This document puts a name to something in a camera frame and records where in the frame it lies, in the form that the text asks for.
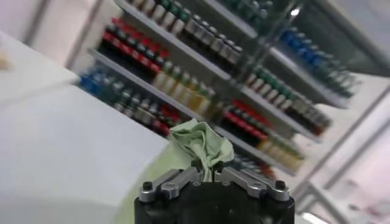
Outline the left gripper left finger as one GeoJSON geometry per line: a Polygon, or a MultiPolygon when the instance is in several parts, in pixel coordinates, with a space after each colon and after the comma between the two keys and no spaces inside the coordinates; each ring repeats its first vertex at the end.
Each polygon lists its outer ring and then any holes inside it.
{"type": "Polygon", "coordinates": [[[139,189],[139,201],[150,203],[160,195],[168,200],[177,198],[188,183],[200,181],[203,177],[201,161],[192,160],[191,165],[184,170],[170,169],[154,181],[145,181],[139,189]]]}

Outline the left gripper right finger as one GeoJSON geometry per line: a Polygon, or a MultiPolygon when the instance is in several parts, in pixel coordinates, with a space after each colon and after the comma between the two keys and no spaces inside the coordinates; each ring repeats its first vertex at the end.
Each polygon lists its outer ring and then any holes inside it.
{"type": "Polygon", "coordinates": [[[289,200],[289,187],[284,181],[272,180],[249,169],[236,170],[217,163],[213,166],[213,181],[225,186],[236,185],[253,198],[268,195],[275,201],[289,200]]]}

